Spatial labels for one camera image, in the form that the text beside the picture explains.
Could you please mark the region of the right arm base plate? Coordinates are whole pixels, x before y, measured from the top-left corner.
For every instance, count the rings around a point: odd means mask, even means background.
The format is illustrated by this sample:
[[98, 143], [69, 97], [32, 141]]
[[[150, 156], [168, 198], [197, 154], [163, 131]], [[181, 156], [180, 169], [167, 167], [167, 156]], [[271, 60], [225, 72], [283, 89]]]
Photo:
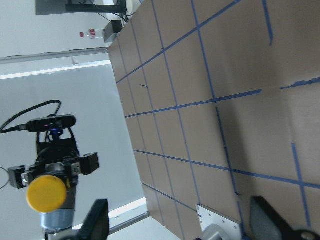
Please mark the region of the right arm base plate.
[[196, 206], [201, 235], [197, 240], [242, 240], [241, 223], [205, 205]]

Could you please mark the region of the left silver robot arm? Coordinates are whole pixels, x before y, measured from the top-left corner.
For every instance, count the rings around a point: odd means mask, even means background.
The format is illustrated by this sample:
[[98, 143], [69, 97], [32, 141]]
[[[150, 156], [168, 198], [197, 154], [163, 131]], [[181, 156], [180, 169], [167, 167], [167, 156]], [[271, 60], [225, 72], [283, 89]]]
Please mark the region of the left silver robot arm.
[[80, 155], [74, 134], [62, 139], [63, 133], [61, 128], [51, 129], [43, 142], [37, 135], [35, 163], [8, 169], [10, 185], [27, 189], [27, 203], [39, 213], [46, 232], [72, 227], [79, 175], [90, 175], [100, 167], [98, 153]]

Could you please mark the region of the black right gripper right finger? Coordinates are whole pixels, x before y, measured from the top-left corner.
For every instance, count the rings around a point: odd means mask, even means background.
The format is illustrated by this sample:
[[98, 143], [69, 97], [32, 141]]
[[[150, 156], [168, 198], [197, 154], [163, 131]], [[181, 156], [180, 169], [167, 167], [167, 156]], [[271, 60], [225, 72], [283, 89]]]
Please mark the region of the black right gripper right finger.
[[262, 197], [250, 198], [249, 224], [256, 240], [299, 240], [293, 228]]

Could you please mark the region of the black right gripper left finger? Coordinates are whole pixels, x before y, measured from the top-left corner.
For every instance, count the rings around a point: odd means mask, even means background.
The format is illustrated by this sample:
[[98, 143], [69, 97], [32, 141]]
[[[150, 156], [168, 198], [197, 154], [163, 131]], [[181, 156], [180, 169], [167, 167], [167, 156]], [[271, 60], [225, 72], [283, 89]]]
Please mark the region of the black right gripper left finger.
[[76, 240], [106, 240], [110, 233], [109, 204], [107, 199], [98, 199], [87, 214]]

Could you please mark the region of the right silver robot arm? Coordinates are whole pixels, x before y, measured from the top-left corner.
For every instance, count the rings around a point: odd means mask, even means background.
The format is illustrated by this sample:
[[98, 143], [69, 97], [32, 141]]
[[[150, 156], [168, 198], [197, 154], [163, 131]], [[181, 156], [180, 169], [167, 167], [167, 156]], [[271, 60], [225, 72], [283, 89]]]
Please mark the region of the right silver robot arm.
[[[200, 218], [204, 225], [199, 240], [241, 240], [237, 223], [202, 205]], [[148, 215], [142, 214], [122, 224], [109, 227], [107, 219], [108, 201], [97, 200], [85, 219], [82, 227], [72, 240], [106, 240], [110, 234], [144, 220]], [[249, 223], [257, 240], [305, 240], [310, 233], [305, 230], [293, 229], [276, 210], [262, 197], [252, 196], [250, 199]]]

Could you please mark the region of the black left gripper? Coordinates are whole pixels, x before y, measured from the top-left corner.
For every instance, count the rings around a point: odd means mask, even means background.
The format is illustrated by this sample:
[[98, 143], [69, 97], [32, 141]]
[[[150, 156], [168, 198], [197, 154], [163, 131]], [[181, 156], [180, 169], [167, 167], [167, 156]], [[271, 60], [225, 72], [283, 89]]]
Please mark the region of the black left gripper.
[[66, 129], [70, 137], [64, 139], [61, 139], [63, 128], [55, 127], [36, 134], [37, 158], [29, 167], [29, 176], [24, 165], [8, 169], [12, 187], [22, 189], [39, 177], [54, 176], [62, 180], [69, 190], [78, 185], [79, 174], [74, 172], [73, 166], [78, 167], [82, 175], [90, 175], [100, 168], [98, 153], [88, 153], [80, 157], [74, 133], [70, 127]]

